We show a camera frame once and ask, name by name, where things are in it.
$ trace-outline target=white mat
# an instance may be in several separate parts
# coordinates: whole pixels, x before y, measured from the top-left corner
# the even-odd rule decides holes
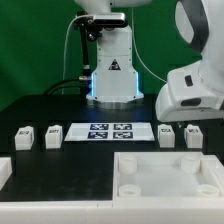
[[[65,141],[154,141],[150,123],[73,123]]]

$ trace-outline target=black sticker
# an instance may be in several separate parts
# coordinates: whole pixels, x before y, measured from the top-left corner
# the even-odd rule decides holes
[[[109,124],[91,124],[90,130],[108,130],[109,129]]]
[[[189,129],[189,132],[191,132],[191,133],[197,133],[198,130],[197,129]]]
[[[114,61],[112,62],[109,70],[113,70],[113,71],[118,71],[118,70],[121,70],[119,64],[117,63],[117,60],[114,59]]]
[[[19,132],[19,135],[28,135],[29,134],[29,131],[20,131]]]
[[[58,133],[58,130],[50,130],[49,133]]]
[[[170,129],[161,129],[162,132],[171,132]]]
[[[108,132],[89,132],[88,139],[107,139]]]
[[[114,132],[114,139],[133,139],[133,132]]]
[[[114,124],[114,130],[132,130],[132,124]]]

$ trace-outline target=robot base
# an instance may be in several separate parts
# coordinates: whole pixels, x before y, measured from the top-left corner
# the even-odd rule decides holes
[[[105,102],[105,101],[100,101],[98,99],[94,99],[93,97],[87,96],[87,104],[88,105],[99,107],[102,109],[107,109],[107,110],[128,109],[128,108],[142,105],[143,102],[144,102],[143,94],[139,94],[138,96],[136,96],[135,99],[126,101],[126,102],[125,101],[123,101],[123,102]]]

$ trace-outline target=cable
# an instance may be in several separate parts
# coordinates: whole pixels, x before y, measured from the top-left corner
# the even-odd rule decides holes
[[[66,32],[66,37],[65,37],[65,46],[64,46],[64,57],[63,57],[63,75],[62,75],[62,80],[65,80],[65,75],[66,75],[66,62],[67,62],[67,50],[68,50],[68,38],[69,38],[69,33],[71,30],[71,27],[73,25],[73,23],[78,20],[78,19],[82,19],[82,18],[88,18],[88,17],[92,17],[92,15],[83,15],[83,16],[78,16],[76,18],[74,18],[68,28],[67,28],[67,32]]]
[[[68,83],[68,82],[74,82],[74,81],[79,81],[79,78],[70,78],[70,79],[65,79],[65,80],[62,80],[60,82],[57,82],[55,83],[54,85],[52,85],[51,87],[49,87],[44,93],[43,95],[48,95],[54,88],[57,88],[58,86],[60,85],[63,85],[65,83]]]
[[[54,92],[56,92],[60,89],[69,89],[69,88],[79,88],[79,89],[81,89],[81,88],[88,88],[88,86],[59,86],[59,87],[53,89],[53,91],[51,91],[49,93],[49,95],[53,95]]]
[[[132,8],[132,38],[133,38],[133,44],[134,44],[134,48],[135,48],[135,53],[137,55],[138,60],[140,61],[140,63],[142,64],[142,66],[151,74],[153,75],[155,78],[159,79],[162,82],[166,81],[162,78],[160,78],[159,76],[157,76],[154,72],[152,72],[146,65],[145,63],[142,61],[139,53],[138,53],[138,49],[137,49],[137,45],[136,45],[136,41],[135,41],[135,27],[134,27],[134,9]]]

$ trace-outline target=white block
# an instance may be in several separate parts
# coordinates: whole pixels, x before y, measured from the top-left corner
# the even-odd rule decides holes
[[[184,138],[188,148],[199,148],[203,146],[203,134],[198,126],[188,125],[184,129]]]
[[[15,136],[16,150],[30,150],[34,141],[33,127],[20,128]]]
[[[55,125],[48,127],[45,135],[46,149],[59,149],[62,143],[62,126]]]
[[[174,148],[175,134],[171,125],[159,125],[157,137],[161,148]]]
[[[12,174],[11,158],[0,158],[0,191]]]

